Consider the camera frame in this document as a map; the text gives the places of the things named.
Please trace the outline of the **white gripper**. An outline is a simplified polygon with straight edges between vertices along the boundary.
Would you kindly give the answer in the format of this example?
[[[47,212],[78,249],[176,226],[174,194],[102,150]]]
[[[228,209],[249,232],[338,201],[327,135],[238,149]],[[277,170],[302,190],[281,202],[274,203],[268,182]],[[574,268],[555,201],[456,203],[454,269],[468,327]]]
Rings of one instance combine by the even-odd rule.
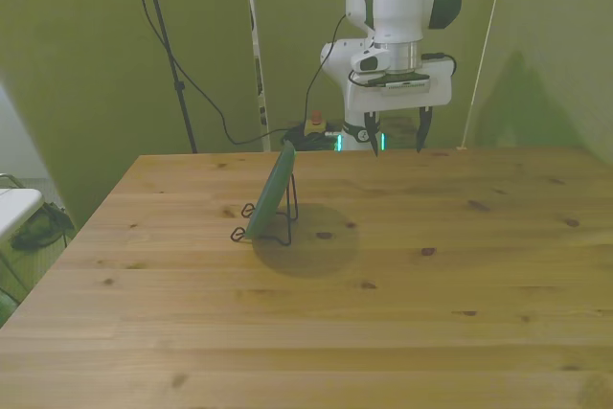
[[[364,126],[375,156],[379,154],[377,135],[380,122],[376,112],[409,108],[420,109],[416,134],[416,151],[425,146],[433,119],[433,106],[449,104],[452,96],[453,59],[425,59],[422,67],[409,79],[376,83],[371,86],[365,76],[352,76],[347,85],[346,107],[364,114]]]

